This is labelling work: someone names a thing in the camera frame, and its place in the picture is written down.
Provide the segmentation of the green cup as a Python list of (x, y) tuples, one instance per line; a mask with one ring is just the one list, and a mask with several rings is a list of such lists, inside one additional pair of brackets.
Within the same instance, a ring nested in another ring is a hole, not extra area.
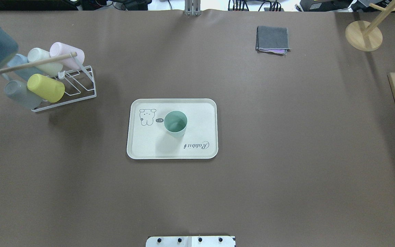
[(171, 111), (164, 118), (164, 127), (173, 137), (182, 137), (188, 126), (188, 118), (182, 111)]

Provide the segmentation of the cream rabbit tray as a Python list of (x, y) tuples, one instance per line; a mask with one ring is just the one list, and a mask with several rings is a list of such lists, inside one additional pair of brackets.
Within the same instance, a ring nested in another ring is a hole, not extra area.
[[(182, 133), (171, 133), (165, 117), (181, 111)], [(131, 104), (127, 154), (136, 160), (213, 158), (218, 153), (217, 105), (208, 98), (138, 99)]]

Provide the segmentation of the yellow cup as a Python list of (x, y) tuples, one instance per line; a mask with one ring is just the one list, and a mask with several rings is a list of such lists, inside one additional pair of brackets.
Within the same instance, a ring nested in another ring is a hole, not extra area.
[(65, 93), (63, 83), (41, 74), (31, 75), (27, 81), (27, 88), (50, 103), (58, 102)]

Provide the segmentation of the pink cup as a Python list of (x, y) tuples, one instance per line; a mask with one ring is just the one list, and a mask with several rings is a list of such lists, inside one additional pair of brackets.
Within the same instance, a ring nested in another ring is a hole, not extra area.
[[(84, 59), (85, 59), (85, 53), (82, 49), (79, 49), (77, 47), (73, 47), (70, 46), (68, 44), (64, 44), (61, 42), (55, 42), (54, 44), (52, 44), (52, 46), (50, 47), (49, 53), (50, 53), (50, 57), (56, 57), (59, 55), (65, 55), (65, 54), (69, 54), (72, 52), (76, 52), (77, 56), (75, 57), (80, 63), (83, 64)], [(66, 58), (63, 59), (61, 61), (59, 61), (61, 64), (63, 64), (64, 66), (70, 68), (70, 69), (79, 69), (80, 66), (78, 65), (78, 63), (74, 60), (74, 58), (70, 57), (70, 58)]]

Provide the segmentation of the grey translucent cup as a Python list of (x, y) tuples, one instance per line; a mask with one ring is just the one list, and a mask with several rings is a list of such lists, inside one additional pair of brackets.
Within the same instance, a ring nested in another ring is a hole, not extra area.
[(9, 81), (4, 88), (4, 93), (16, 103), (30, 110), (38, 107), (43, 101), (41, 97), (27, 88), (26, 83), (19, 80)]

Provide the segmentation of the grey folded cloth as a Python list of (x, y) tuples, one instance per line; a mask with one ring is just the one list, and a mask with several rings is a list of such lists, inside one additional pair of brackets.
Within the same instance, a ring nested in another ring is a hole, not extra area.
[(291, 49), (288, 28), (259, 25), (256, 29), (255, 49), (277, 55), (287, 54)]

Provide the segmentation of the wooden mug tree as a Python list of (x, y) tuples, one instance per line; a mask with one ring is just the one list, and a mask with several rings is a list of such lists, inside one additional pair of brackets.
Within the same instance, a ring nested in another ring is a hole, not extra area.
[(380, 11), (372, 21), (354, 21), (345, 28), (346, 40), (356, 49), (371, 52), (378, 49), (383, 41), (383, 35), (378, 25), (393, 11), (395, 11), (395, 0), (391, 1), (386, 8), (369, 4), (370, 7)]

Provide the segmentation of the aluminium frame post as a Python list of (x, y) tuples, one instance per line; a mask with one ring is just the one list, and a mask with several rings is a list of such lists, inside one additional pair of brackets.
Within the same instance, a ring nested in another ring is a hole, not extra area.
[(184, 14), (185, 16), (200, 16), (201, 1), (200, 0), (185, 0), (184, 1)]

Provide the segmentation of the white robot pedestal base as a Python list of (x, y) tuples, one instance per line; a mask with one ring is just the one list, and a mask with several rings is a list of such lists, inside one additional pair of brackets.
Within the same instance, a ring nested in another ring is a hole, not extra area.
[(235, 247), (234, 236), (151, 236), (146, 247)]

